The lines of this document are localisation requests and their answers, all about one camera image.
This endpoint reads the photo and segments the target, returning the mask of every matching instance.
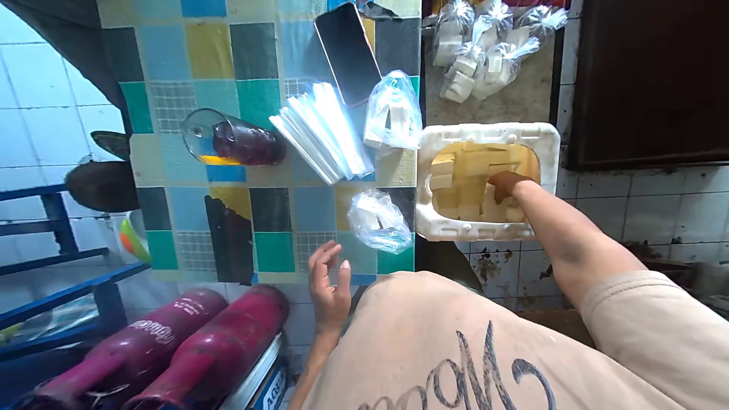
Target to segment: phone screen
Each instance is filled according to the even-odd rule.
[[[342,4],[318,16],[314,25],[344,104],[365,102],[382,76],[356,7]]]

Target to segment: blue metal frame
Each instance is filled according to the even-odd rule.
[[[94,301],[98,307],[98,319],[88,325],[75,327],[25,343],[0,347],[0,362],[44,352],[79,341],[101,340],[123,328],[127,325],[127,317],[124,313],[117,282],[149,268],[151,268],[149,264],[138,262],[0,314],[0,329],[5,329],[89,293],[93,293]]]
[[[66,184],[57,184],[0,192],[0,201],[40,196],[46,217],[48,218],[48,220],[37,222],[0,225],[0,236],[53,232],[55,241],[61,247],[58,256],[0,266],[0,276],[109,253],[109,248],[106,247],[79,251],[79,247],[76,245],[76,239],[74,238],[74,231],[71,229],[69,214],[66,212],[66,205],[63,203],[63,197],[61,196],[61,193],[66,190],[68,190]]]

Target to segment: hand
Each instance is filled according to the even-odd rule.
[[[514,191],[514,186],[522,181],[534,182],[534,179],[511,171],[501,171],[489,178],[488,183],[496,186],[496,191],[494,192],[496,205],[509,198]]]
[[[329,241],[309,258],[309,293],[314,304],[317,332],[339,334],[349,316],[352,296],[349,292],[351,268],[345,260],[339,267],[338,286],[333,287],[327,272],[337,263],[342,245]]]

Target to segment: white styrofoam container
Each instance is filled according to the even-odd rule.
[[[435,156],[454,142],[477,144],[521,144],[539,161],[541,185],[554,194],[559,167],[560,136],[547,123],[500,123],[431,125],[423,130],[422,148],[418,151],[418,195],[416,230],[429,241],[514,241],[533,239],[528,222],[490,223],[448,219],[433,207],[430,190],[430,165]]]

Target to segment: gas cylinder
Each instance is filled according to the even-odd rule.
[[[101,341],[81,363],[37,387],[15,408],[118,409],[164,372],[180,344],[226,306],[214,290],[190,290]]]
[[[124,410],[157,409],[191,403],[214,408],[258,361],[289,316],[278,289],[254,285],[177,349],[172,363]]]

